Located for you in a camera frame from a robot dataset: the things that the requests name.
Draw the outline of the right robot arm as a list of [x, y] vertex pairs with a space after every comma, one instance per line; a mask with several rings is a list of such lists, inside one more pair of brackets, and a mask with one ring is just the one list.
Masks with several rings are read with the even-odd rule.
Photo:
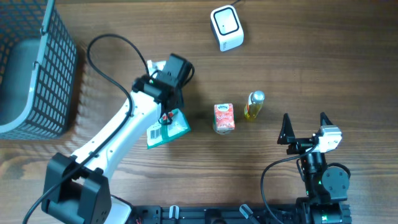
[[335, 150], [343, 138], [340, 128], [325, 113], [320, 114], [320, 129], [309, 138], [296, 138], [286, 113], [277, 143], [287, 145], [288, 155], [298, 155], [298, 168], [307, 196], [298, 198], [303, 223], [351, 223], [348, 199], [349, 169], [339, 163], [327, 163], [326, 153]]

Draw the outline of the red Kleenex tissue pack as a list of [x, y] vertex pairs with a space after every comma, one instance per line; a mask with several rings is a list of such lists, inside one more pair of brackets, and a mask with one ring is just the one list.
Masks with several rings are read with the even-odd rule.
[[228, 134], [235, 130], [232, 103], [214, 105], [213, 129], [218, 134]]

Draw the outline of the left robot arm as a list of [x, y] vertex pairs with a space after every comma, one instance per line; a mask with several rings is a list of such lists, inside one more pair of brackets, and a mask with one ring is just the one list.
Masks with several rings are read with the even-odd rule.
[[54, 155], [47, 164], [44, 213], [63, 223], [133, 223], [133, 206], [111, 195], [109, 181], [136, 141], [164, 115], [183, 106], [182, 88], [194, 67], [187, 59], [149, 65], [137, 78], [124, 106], [102, 130], [72, 155]]

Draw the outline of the yellow liquid bottle silver cap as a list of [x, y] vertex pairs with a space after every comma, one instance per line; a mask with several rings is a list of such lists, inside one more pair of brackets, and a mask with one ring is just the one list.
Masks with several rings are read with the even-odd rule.
[[247, 120], [254, 120], [263, 107], [265, 94], [261, 90], [256, 90], [248, 96], [246, 106], [244, 108], [244, 116]]

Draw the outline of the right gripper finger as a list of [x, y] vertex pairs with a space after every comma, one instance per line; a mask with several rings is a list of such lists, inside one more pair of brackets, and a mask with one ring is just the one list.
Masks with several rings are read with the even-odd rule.
[[325, 112], [320, 113], [320, 126], [330, 126], [332, 124]]
[[289, 114], [285, 113], [282, 121], [282, 127], [280, 130], [278, 143], [279, 144], [292, 144], [295, 142], [295, 134], [292, 128], [292, 123], [289, 118]]

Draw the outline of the green 3M gloves package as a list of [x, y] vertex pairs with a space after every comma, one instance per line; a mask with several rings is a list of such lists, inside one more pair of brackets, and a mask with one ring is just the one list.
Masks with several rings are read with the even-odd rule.
[[185, 115], [180, 109], [164, 114], [147, 129], [147, 148], [151, 149], [171, 142], [191, 131]]

